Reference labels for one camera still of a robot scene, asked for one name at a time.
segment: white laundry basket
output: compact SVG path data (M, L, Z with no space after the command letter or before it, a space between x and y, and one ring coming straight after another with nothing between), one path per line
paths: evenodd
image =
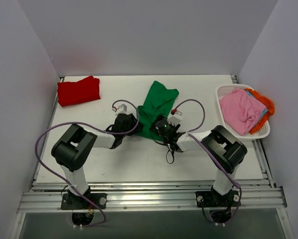
M222 99L225 95L230 94L234 89L243 89L244 90L245 88L252 89L251 87L249 87L247 85L240 85L240 84L223 85L223 86L219 86L216 89L217 103L218 103L218 107L219 107L223 125L226 127L227 130L229 130L238 139L255 140L258 138L264 138L264 137L268 136L270 133L270 125L269 125L268 121L266 121L265 124L263 125L263 127L256 133L254 133L254 134L247 133L245 135L240 135L234 129L232 129L232 127L230 127L223 119L219 100Z

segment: red cloth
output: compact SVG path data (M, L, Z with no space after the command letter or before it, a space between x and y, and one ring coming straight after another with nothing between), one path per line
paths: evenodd
M93 76L78 82L61 82L57 85L58 102L62 107L100 99L99 79Z

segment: pink towel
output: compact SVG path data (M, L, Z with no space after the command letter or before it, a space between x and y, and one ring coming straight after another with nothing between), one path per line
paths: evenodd
M242 89L235 89L220 100L224 121L240 135L249 132L266 108Z

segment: black mounting base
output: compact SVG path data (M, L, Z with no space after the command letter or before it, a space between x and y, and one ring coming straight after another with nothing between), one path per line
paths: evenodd
M106 208L107 194L106 193L88 193L86 196L90 201L94 202L101 209ZM61 201L61 210L81 210L89 209L90 204L79 196L75 196L72 193L63 194Z
M229 206L238 206L238 202L233 200L235 195L239 197L239 193L237 191L231 190L224 196L220 196L219 194L215 194L214 192L215 191L212 190L195 192L197 207L201 208L202 205L204 208L227 208Z

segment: green garment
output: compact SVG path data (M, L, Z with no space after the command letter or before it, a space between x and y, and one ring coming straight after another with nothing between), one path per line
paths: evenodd
M144 128L137 135L162 141L161 137L149 130L158 115L168 117L175 98L179 95L177 89L168 90L163 84L154 81L150 87L143 106L138 106L140 123Z

